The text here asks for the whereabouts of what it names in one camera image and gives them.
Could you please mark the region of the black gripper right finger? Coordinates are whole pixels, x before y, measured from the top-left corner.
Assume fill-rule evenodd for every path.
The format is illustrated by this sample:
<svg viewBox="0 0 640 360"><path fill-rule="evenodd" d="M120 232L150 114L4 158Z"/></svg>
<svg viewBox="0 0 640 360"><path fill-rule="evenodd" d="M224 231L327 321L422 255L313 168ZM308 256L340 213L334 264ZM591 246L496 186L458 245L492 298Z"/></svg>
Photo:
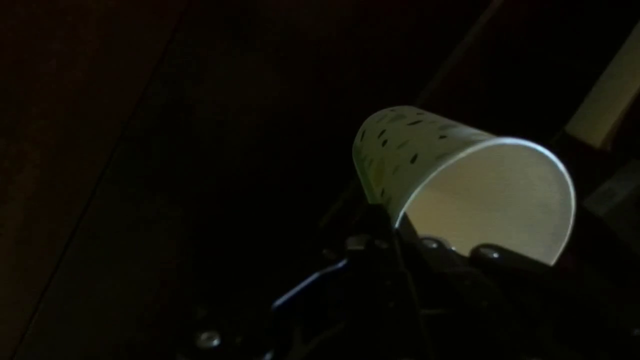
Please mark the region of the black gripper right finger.
<svg viewBox="0 0 640 360"><path fill-rule="evenodd" d="M494 245L470 256L421 236L402 219L398 241L419 293L434 360L597 360L591 327L570 309L550 267Z"/></svg>

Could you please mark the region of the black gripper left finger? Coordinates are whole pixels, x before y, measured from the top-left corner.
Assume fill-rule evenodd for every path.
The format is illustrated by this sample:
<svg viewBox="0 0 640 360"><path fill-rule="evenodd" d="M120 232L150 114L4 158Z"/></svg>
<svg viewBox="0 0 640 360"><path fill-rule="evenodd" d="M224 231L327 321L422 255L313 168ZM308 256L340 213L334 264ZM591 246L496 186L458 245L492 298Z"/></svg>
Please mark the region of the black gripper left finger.
<svg viewBox="0 0 640 360"><path fill-rule="evenodd" d="M428 360L421 300L381 206L362 210L339 259L270 307L268 360Z"/></svg>

